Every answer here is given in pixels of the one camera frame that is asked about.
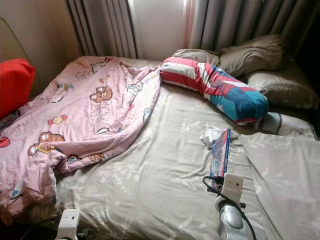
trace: red cushion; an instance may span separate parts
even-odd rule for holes
[[[0,63],[0,118],[28,102],[35,74],[24,59]]]

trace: striped pillow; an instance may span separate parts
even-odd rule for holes
[[[169,57],[160,76],[165,83],[199,91],[238,125],[255,123],[268,112],[265,96],[212,64]]]

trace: wall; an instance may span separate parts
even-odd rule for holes
[[[186,0],[129,0],[140,58],[164,60],[184,48]]]
[[[31,97],[80,56],[64,0],[1,0],[0,17],[9,24],[36,69]]]

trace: bed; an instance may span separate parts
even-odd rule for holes
[[[154,68],[161,62],[115,58],[128,67]],[[209,174],[211,151],[201,142],[210,127],[230,128],[227,172],[244,177],[241,201],[257,239],[273,239],[272,215],[261,204],[252,162],[241,135],[257,132],[234,124],[227,116],[189,89],[162,83],[142,130],[130,147],[107,161],[57,175],[56,203],[33,204],[16,220],[38,223],[80,211],[79,227],[90,228],[90,239],[219,239],[216,195],[207,192],[202,177]],[[288,133],[315,142],[311,126]]]

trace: beige pillow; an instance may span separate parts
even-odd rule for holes
[[[293,58],[281,70],[258,70],[249,73],[246,79],[247,84],[265,95],[271,105],[297,109],[318,108],[318,96]]]
[[[266,35],[221,49],[219,53],[219,67],[238,77],[260,69],[281,69],[287,60],[287,45],[280,35]]]
[[[173,54],[173,57],[195,60],[200,63],[209,63],[217,67],[220,65],[218,53],[202,49],[180,49]]]

